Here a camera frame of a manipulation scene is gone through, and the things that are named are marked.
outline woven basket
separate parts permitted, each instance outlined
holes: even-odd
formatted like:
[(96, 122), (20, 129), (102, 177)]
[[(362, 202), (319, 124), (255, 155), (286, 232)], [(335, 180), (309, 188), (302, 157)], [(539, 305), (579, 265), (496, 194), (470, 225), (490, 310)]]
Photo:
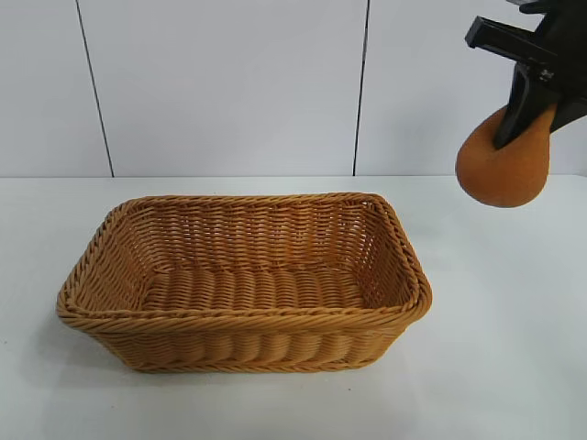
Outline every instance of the woven basket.
[(382, 197), (146, 197), (106, 218), (57, 313), (142, 371), (319, 371), (379, 358), (431, 304)]

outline white tabletop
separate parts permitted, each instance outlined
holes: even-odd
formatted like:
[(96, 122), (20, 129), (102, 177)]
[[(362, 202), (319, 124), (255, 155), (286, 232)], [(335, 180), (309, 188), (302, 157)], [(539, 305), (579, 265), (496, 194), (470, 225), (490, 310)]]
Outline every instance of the white tabletop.
[[(146, 375), (55, 316), (106, 212), (148, 194), (373, 192), (435, 297), (370, 367)], [(0, 180), (0, 438), (587, 438), (587, 179), (500, 210), (452, 177)]]

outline braided basket rim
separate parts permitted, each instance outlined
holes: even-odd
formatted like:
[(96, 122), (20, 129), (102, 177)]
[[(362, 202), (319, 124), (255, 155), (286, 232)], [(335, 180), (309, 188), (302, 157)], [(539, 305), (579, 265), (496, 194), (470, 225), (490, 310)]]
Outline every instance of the braided basket rim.
[[(132, 209), (153, 204), (214, 204), (216, 206), (250, 206), (263, 205), (296, 205), (300, 203), (319, 204), (324, 201), (336, 199), (340, 202), (371, 203), (376, 207), (378, 215), (383, 220), (386, 232), (396, 236), (402, 243), (397, 246), (393, 242), (394, 250), (401, 258), (403, 270), (410, 279), (411, 296), (408, 301), (392, 307), (380, 307), (365, 309), (359, 307), (349, 308), (272, 308), (272, 309), (207, 309), (207, 310), (167, 310), (167, 311), (131, 311), (131, 310), (103, 310), (91, 311), (80, 307), (75, 299), (75, 291), (83, 287), (80, 280), (87, 270), (92, 267), (92, 262), (103, 252), (103, 243), (110, 234), (114, 234), (117, 222)], [(342, 318), (347, 316), (343, 326), (346, 329), (374, 328), (393, 326), (397, 321), (413, 322), (420, 319), (428, 311), (432, 300), (432, 291), (428, 280), (422, 271), (415, 251), (409, 242), (404, 229), (389, 203), (379, 194), (367, 192), (325, 192), (316, 194), (296, 195), (155, 195), (127, 200), (112, 209), (105, 217), (104, 222), (96, 230), (94, 237), (86, 250), (79, 258), (77, 264), (63, 283), (58, 295), (56, 312), (62, 321), (71, 326), (83, 327), (84, 331), (116, 333), (113, 322), (121, 323), (123, 327), (131, 323), (148, 332), (150, 324), (154, 321), (165, 320), (173, 322), (173, 328), (206, 329), (210, 331), (220, 330), (232, 325), (232, 328), (260, 330), (259, 318), (270, 317), (272, 324), (268, 328), (280, 329), (332, 329), (333, 322), (330, 318)]]

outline soft orange ball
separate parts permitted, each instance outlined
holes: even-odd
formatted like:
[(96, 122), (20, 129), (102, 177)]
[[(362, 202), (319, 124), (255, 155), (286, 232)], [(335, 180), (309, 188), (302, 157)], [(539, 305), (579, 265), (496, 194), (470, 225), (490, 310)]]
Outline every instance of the soft orange ball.
[(483, 204), (515, 207), (540, 194), (550, 163), (550, 126), (556, 114), (551, 106), (520, 137), (495, 149), (493, 137), (505, 108), (485, 120), (459, 151), (456, 164), (459, 184)]

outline white wall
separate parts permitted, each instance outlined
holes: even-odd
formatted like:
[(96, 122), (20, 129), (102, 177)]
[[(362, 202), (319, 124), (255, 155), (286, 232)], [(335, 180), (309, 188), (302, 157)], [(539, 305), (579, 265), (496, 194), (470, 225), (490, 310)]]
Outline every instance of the white wall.
[[(358, 174), (452, 174), (470, 132), (507, 103), (514, 64), (464, 37), (476, 16), (534, 29), (504, 0), (371, 0)], [(587, 171), (587, 119), (553, 137), (552, 172)]]
[[(367, 0), (80, 0), (117, 176), (350, 175)], [(74, 0), (0, 11), (0, 176), (108, 176)], [(504, 0), (371, 0), (358, 174), (451, 174), (513, 63), (464, 36)], [(552, 171), (587, 175), (587, 119)]]
[(351, 174), (366, 0), (82, 0), (116, 176)]
[(0, 7), (0, 176), (109, 176), (73, 0)]

